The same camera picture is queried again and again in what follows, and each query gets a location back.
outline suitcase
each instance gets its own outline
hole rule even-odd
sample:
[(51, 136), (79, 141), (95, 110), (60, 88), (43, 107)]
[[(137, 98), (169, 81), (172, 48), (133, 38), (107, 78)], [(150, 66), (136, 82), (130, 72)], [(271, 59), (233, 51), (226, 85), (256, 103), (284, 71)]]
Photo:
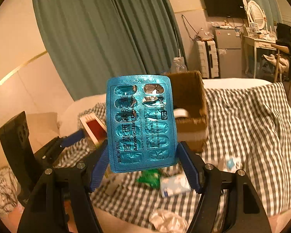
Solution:
[(203, 78), (219, 78), (219, 64), (216, 43), (197, 41), (200, 69)]

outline checkered bedsheet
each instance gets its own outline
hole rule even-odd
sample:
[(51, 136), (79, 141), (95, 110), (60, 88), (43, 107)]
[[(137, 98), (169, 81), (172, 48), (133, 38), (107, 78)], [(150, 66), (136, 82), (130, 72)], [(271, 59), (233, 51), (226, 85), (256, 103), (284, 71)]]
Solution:
[[(229, 155), (241, 159), (268, 216), (291, 208), (291, 121), (286, 94), (281, 83), (251, 89), (206, 89), (209, 116), (209, 140), (201, 157), (216, 164)], [(95, 112), (105, 119), (105, 104), (81, 113)], [(66, 149), (57, 167), (75, 165), (90, 151), (83, 139)], [(179, 165), (165, 172), (179, 170)], [(157, 208), (173, 211), (191, 222), (199, 201), (195, 191), (162, 198), (136, 179), (140, 172), (126, 173), (110, 197), (104, 193), (108, 182), (91, 194), (92, 204), (136, 225), (152, 228), (149, 214)], [(221, 196), (215, 229), (222, 223), (226, 195)]]

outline tape roll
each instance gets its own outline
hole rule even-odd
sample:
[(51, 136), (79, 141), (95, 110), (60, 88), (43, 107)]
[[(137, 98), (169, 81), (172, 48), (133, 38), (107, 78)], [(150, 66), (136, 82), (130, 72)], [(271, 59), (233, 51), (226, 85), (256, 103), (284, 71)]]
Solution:
[(174, 109), (173, 115), (175, 116), (175, 119), (179, 117), (186, 117), (186, 118), (190, 117), (190, 114), (185, 109)]

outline blister pack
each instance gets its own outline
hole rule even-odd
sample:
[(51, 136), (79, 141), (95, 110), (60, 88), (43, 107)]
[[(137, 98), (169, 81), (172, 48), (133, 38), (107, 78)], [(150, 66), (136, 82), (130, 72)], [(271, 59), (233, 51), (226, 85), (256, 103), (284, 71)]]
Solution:
[(167, 76), (109, 79), (106, 123), (112, 172), (160, 168), (178, 162), (177, 128)]

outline plastic bottle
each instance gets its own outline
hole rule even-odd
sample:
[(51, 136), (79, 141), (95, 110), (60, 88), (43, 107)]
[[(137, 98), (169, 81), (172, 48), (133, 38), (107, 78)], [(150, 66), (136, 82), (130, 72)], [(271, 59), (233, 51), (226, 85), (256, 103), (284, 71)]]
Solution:
[(171, 73), (177, 74), (181, 72), (186, 72), (187, 68), (186, 65), (184, 64), (184, 59), (175, 57), (173, 58), (173, 62), (171, 65)]

